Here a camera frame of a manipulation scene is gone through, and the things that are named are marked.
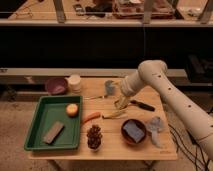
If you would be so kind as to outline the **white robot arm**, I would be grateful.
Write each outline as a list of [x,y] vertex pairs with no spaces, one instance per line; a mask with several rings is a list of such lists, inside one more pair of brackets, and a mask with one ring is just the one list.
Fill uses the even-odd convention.
[[166,76],[167,65],[162,60],[145,60],[138,69],[120,83],[120,97],[114,102],[117,109],[124,109],[146,85],[156,90],[177,114],[207,156],[213,161],[213,117],[178,90]]

